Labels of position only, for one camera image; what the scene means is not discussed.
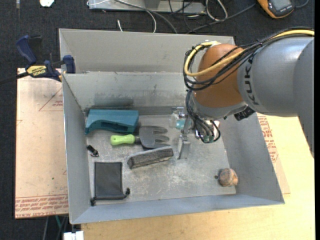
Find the yellow cable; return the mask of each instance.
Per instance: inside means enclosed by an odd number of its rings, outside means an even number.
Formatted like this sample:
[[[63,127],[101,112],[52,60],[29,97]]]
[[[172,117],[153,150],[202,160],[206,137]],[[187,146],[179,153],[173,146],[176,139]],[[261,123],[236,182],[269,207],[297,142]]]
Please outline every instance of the yellow cable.
[[[285,31],[283,33],[280,33],[280,34],[277,34],[273,37],[271,37],[271,39],[273,38],[279,38],[279,37],[283,37],[283,36],[288,36],[288,35],[295,35],[295,34],[305,34],[305,35],[309,35],[309,36],[315,36],[315,32],[313,30],[308,30],[308,29],[297,29],[297,30],[288,30],[288,31]],[[221,60],[220,62],[218,62],[217,64],[213,65],[213,66],[210,66],[206,69],[204,69],[203,71],[200,71],[200,72],[197,72],[197,73],[190,73],[188,71],[188,64],[190,62],[190,60],[194,57],[194,55],[198,52],[198,49],[199,48],[202,48],[203,46],[205,47],[209,47],[213,44],[213,42],[203,42],[199,45],[197,45],[193,50],[192,52],[188,55],[188,57],[186,58],[185,60],[185,63],[184,63],[184,72],[187,76],[189,77],[198,77],[198,76],[202,76],[218,67],[220,67],[222,64],[225,64],[225,63],[228,63],[230,61],[232,61],[233,59],[235,59],[237,56],[239,56],[240,54],[242,54],[245,50],[242,50],[240,52],[237,52],[235,53],[234,55],[230,56],[230,57],[227,57],[223,60]]]

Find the cardboard sheet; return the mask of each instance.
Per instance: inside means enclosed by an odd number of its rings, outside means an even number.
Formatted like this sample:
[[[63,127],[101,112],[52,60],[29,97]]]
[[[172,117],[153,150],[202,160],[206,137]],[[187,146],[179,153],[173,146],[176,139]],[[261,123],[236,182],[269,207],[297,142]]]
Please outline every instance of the cardboard sheet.
[[[258,115],[282,194],[290,189],[269,127]],[[15,218],[68,213],[62,83],[17,81]]]

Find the blue clamp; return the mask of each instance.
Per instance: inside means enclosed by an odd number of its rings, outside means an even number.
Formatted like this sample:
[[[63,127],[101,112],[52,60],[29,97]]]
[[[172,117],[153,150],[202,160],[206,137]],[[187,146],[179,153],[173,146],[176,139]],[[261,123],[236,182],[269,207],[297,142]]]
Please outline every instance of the blue clamp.
[[[38,59],[31,48],[30,41],[33,41],[33,48],[39,48],[41,40],[40,36],[30,38],[29,35],[24,35],[15,43],[18,52],[28,61],[28,65],[25,67],[26,72],[17,75],[17,78],[31,76],[33,78],[52,78],[61,82],[61,73],[53,67],[56,64],[65,64],[67,73],[76,73],[75,60],[71,55],[66,55],[63,57],[63,60],[55,63],[45,60],[43,64],[35,65]]]

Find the black carpet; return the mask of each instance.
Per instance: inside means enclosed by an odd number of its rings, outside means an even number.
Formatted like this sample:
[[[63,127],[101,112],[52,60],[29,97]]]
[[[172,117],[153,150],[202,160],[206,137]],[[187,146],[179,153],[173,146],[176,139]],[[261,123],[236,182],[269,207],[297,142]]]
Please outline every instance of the black carpet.
[[[222,0],[229,15],[251,6],[256,0]],[[293,0],[301,5],[305,0]],[[52,53],[53,61],[59,58],[59,28],[119,30],[120,20],[124,31],[152,32],[152,18],[143,11],[91,11],[87,0],[55,0],[51,8],[41,7],[39,0],[0,0],[0,81],[14,77],[16,68],[25,67],[27,62],[18,53],[15,43],[24,35],[41,35],[43,54]],[[212,10],[221,11],[211,5]],[[208,23],[207,17],[186,19],[181,15],[163,13],[175,26],[178,33],[187,33],[200,24]],[[170,26],[160,17],[157,20],[158,33],[172,33]],[[225,22],[207,26],[198,35],[233,36],[237,45],[244,45],[291,27],[315,27],[315,0],[296,9],[281,19],[272,19],[255,5],[246,12]],[[0,85],[0,240],[42,239],[46,218],[14,218],[15,197],[15,146],[16,146],[16,97],[17,85],[11,81]],[[56,239],[58,226],[54,217],[48,221],[46,239]]]

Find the green handle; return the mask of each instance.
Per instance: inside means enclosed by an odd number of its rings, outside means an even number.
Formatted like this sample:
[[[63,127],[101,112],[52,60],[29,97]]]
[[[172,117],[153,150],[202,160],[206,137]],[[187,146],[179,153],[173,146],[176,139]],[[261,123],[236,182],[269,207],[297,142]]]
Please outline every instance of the green handle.
[[[125,136],[112,135],[110,137],[110,143],[112,146],[120,145],[120,144],[133,144],[136,141],[136,137],[132,134],[128,134]]]

